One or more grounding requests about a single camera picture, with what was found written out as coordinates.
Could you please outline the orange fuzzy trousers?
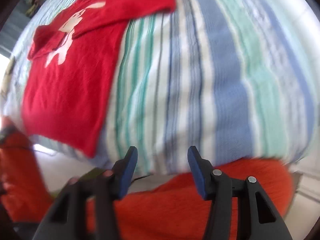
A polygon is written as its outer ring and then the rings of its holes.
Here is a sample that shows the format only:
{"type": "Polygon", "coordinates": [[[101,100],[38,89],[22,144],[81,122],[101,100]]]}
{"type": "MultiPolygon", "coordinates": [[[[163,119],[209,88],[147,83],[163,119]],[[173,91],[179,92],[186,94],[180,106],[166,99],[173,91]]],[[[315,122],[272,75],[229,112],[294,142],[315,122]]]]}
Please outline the orange fuzzy trousers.
{"type": "MultiPolygon", "coordinates": [[[[219,169],[236,179],[254,176],[278,212],[287,212],[293,182],[280,161],[239,159],[219,169]]],[[[128,194],[114,209],[121,239],[202,239],[210,202],[198,194],[191,173],[183,173],[151,191],[128,194]]]]}

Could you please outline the orange fuzzy sleeve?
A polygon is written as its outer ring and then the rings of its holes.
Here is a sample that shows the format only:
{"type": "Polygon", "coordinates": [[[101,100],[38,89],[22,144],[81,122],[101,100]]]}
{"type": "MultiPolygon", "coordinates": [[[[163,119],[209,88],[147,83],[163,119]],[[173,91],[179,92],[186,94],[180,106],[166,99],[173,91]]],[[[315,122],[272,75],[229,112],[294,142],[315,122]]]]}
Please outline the orange fuzzy sleeve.
{"type": "Polygon", "coordinates": [[[1,117],[1,203],[13,222],[35,223],[53,203],[31,141],[7,116],[1,117]]]}

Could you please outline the striped blue green bedspread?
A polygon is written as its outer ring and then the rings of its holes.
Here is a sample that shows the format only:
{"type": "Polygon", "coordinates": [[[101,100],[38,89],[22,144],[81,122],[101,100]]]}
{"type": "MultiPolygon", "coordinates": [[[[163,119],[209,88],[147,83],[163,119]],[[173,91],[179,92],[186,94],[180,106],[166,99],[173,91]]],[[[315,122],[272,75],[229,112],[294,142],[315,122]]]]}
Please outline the striped blue green bedspread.
{"type": "Polygon", "coordinates": [[[216,166],[241,158],[294,163],[309,152],[316,66],[283,0],[176,0],[173,12],[130,20],[95,156],[28,135],[21,110],[33,36],[75,1],[46,0],[12,52],[1,111],[33,143],[103,168],[135,146],[140,174],[187,171],[190,146],[216,166]]]}

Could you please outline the red knit sweater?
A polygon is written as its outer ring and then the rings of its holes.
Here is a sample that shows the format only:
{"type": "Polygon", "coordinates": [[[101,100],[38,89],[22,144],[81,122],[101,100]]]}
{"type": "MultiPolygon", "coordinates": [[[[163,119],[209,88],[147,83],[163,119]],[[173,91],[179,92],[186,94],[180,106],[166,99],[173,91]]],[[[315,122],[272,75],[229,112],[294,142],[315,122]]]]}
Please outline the red knit sweater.
{"type": "Polygon", "coordinates": [[[39,26],[21,110],[26,133],[93,158],[129,21],[175,8],[176,0],[76,0],[39,26]]]}

